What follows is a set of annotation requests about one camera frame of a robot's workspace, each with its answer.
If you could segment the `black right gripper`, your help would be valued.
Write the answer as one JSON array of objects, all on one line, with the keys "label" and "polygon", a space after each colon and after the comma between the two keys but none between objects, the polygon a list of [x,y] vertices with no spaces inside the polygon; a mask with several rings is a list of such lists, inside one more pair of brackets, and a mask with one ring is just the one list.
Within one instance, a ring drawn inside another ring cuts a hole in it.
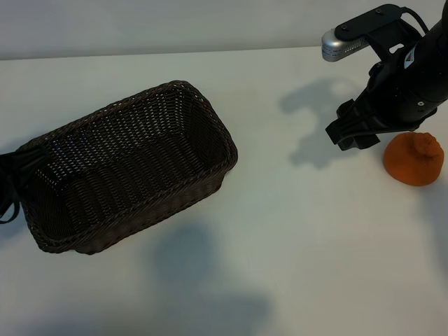
[{"label": "black right gripper", "polygon": [[341,104],[338,119],[325,129],[341,151],[375,146],[378,133],[415,130],[445,101],[443,34],[369,42],[381,62],[371,68],[360,97]]}]

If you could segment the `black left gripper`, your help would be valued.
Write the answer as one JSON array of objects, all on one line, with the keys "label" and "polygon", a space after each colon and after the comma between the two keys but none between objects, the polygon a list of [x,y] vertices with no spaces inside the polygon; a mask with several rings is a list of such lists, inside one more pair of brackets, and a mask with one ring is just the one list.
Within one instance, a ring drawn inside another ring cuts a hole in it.
[{"label": "black left gripper", "polygon": [[1,155],[1,213],[14,206],[14,214],[20,211],[20,200],[26,185],[22,173],[34,172],[49,163],[50,154],[44,146]]}]

